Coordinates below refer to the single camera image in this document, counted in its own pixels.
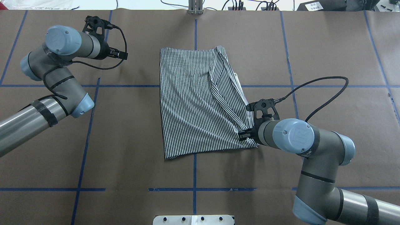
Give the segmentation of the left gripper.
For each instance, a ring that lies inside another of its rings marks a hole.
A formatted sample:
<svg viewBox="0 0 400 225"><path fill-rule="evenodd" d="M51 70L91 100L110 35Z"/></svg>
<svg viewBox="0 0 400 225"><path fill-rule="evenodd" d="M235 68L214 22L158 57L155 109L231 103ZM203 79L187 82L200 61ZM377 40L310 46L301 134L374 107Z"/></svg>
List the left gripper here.
<svg viewBox="0 0 400 225"><path fill-rule="evenodd" d="M99 60L103 60L107 57L127 60L128 53L117 49L110 49L108 44L100 44Z"/></svg>

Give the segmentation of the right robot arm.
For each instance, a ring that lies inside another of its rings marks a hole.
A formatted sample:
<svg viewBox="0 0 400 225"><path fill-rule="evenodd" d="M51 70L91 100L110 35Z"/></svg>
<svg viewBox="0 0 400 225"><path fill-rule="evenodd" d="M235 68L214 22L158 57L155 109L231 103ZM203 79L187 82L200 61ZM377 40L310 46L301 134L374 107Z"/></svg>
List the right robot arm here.
<svg viewBox="0 0 400 225"><path fill-rule="evenodd" d="M310 225L398 225L399 206L336 187L339 166L348 165L355 144L347 136L295 118L264 121L239 131L239 139L304 158L293 214Z"/></svg>

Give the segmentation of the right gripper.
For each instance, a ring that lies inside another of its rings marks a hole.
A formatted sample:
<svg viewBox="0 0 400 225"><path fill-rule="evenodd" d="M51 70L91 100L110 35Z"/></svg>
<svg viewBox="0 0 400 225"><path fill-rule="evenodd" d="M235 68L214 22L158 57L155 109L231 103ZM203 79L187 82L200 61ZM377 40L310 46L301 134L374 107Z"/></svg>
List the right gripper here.
<svg viewBox="0 0 400 225"><path fill-rule="evenodd" d="M241 130L238 132L239 141L245 141L247 139L254 140L257 144L261 144L258 134L259 126L253 125L251 129Z"/></svg>

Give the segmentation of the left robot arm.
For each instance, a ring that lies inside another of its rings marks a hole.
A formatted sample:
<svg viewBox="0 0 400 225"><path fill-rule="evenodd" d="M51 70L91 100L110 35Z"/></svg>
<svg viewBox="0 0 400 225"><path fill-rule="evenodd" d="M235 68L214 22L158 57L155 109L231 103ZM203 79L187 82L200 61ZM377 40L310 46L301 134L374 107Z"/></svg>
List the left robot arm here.
<svg viewBox="0 0 400 225"><path fill-rule="evenodd" d="M52 26L41 47L29 52L20 62L23 73L42 81L50 95L32 101L15 115L1 121L1 156L29 141L62 119L78 118L94 108L94 101L67 66L74 58L127 60L128 53L109 47L104 34L95 28L77 31L72 27Z"/></svg>

